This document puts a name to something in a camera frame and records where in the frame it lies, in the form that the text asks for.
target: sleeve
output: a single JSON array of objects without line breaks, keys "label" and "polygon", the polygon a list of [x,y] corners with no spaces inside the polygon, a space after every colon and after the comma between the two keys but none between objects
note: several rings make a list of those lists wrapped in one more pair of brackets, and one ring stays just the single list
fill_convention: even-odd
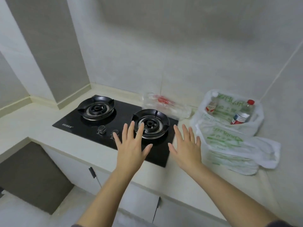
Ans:
[{"label": "sleeve", "polygon": [[293,226],[288,224],[285,221],[278,220],[278,221],[274,221],[272,223],[269,223],[267,225],[267,227],[293,227]]}]

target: white plastic bag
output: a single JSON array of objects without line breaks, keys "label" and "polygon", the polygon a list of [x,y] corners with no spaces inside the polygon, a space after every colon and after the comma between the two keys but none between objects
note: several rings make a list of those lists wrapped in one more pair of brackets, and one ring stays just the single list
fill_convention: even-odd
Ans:
[{"label": "white plastic bag", "polygon": [[[213,115],[209,115],[205,108],[211,102],[212,92],[219,93],[219,102]],[[221,90],[210,90],[205,94],[204,99],[199,105],[198,111],[193,115],[191,126],[194,127],[198,121],[203,120],[205,122],[211,122],[213,124],[233,129],[248,136],[254,136],[264,120],[263,108],[259,100],[253,99],[255,101],[255,109],[249,122],[233,125],[230,124],[237,111],[240,110],[243,104],[248,100],[249,98],[230,94]]]},{"label": "white plastic bag", "polygon": [[166,98],[165,96],[157,95],[154,93],[145,93],[143,95],[142,108],[158,110],[166,114],[168,117],[177,120],[188,118],[191,115],[190,106],[176,103]]},{"label": "white plastic bag", "polygon": [[251,137],[233,129],[200,120],[196,134],[201,137],[203,159],[244,175],[255,174],[259,165],[274,169],[280,160],[281,144]]}]

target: forearm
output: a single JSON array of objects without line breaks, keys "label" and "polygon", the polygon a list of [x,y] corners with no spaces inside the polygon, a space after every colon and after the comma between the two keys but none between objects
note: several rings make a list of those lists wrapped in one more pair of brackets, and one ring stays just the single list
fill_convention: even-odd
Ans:
[{"label": "forearm", "polygon": [[188,174],[203,188],[233,227],[265,227],[278,220],[254,199],[201,164]]},{"label": "forearm", "polygon": [[93,203],[77,224],[83,227],[110,227],[132,176],[125,172],[113,171]]}]

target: gas stove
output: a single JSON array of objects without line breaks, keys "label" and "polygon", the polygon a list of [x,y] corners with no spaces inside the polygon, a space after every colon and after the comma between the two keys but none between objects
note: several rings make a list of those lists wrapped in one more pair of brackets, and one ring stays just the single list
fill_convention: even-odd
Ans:
[{"label": "gas stove", "polygon": [[144,123],[142,150],[153,144],[145,160],[165,167],[169,157],[167,143],[172,143],[175,136],[173,126],[178,121],[160,111],[142,110],[136,105],[95,95],[84,100],[53,126],[117,150],[112,133],[118,134],[122,141],[123,125],[130,125],[132,120],[135,121],[134,135],[140,123]]}]

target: red bottle cap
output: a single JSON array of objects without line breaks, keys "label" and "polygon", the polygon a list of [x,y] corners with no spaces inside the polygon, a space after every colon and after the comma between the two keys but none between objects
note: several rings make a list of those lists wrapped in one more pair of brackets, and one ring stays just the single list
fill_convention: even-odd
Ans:
[{"label": "red bottle cap", "polygon": [[252,99],[249,99],[248,101],[247,101],[247,103],[249,104],[249,105],[254,105],[254,101],[252,100]]}]

